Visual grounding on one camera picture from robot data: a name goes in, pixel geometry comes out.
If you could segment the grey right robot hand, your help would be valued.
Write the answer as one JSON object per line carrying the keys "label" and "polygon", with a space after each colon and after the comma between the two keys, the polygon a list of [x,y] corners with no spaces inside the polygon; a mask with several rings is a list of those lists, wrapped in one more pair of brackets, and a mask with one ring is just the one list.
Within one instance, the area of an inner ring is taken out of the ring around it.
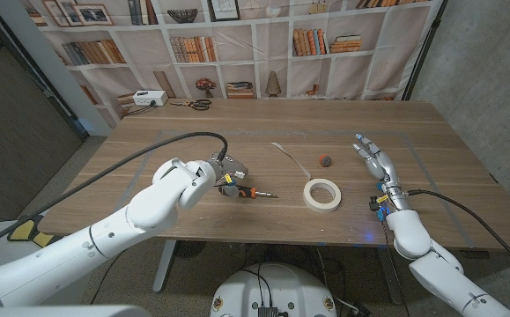
{"label": "grey right robot hand", "polygon": [[382,192],[388,196],[397,210],[410,210],[410,204],[403,194],[401,182],[390,157],[367,137],[356,134],[355,152],[366,162],[366,166],[376,179],[381,182]]}

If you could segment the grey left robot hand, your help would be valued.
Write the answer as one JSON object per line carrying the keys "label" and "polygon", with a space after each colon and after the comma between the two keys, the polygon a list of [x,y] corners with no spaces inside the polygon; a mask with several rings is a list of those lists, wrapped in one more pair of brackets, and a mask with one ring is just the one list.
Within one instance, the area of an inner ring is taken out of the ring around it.
{"label": "grey left robot hand", "polygon": [[248,168],[238,159],[224,156],[218,160],[218,153],[212,153],[208,163],[216,173],[215,187],[222,195],[230,197],[244,196],[246,192],[240,189],[239,181],[248,175]]}

